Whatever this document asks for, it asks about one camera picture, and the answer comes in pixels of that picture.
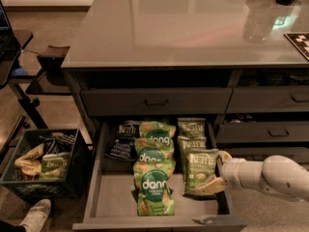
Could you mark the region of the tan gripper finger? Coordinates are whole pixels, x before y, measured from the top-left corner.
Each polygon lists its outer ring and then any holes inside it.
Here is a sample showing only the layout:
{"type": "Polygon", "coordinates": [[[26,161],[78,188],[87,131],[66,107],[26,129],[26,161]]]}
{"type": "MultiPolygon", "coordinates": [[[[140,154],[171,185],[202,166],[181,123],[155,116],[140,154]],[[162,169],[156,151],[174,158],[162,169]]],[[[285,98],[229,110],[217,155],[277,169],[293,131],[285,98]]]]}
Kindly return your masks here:
{"type": "Polygon", "coordinates": [[[221,158],[221,161],[223,163],[227,162],[228,160],[230,160],[232,158],[232,156],[228,152],[226,152],[226,151],[219,150],[218,151],[218,155],[221,158]]]}
{"type": "Polygon", "coordinates": [[[214,195],[220,191],[223,191],[224,189],[225,183],[223,179],[221,177],[211,175],[203,184],[199,184],[194,189],[194,194],[196,196],[214,195]]]}

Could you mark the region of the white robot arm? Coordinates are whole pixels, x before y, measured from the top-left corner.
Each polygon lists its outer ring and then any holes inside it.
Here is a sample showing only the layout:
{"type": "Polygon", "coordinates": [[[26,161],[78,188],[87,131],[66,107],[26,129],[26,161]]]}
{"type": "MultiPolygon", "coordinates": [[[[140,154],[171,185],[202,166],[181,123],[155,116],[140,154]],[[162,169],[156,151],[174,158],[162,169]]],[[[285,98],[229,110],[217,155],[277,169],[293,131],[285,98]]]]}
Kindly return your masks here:
{"type": "Polygon", "coordinates": [[[309,201],[309,171],[292,159],[274,155],[263,161],[250,161],[233,158],[225,151],[220,151],[219,157],[220,176],[212,174],[194,189],[195,195],[211,195],[225,188],[254,189],[291,202],[309,201]]]}

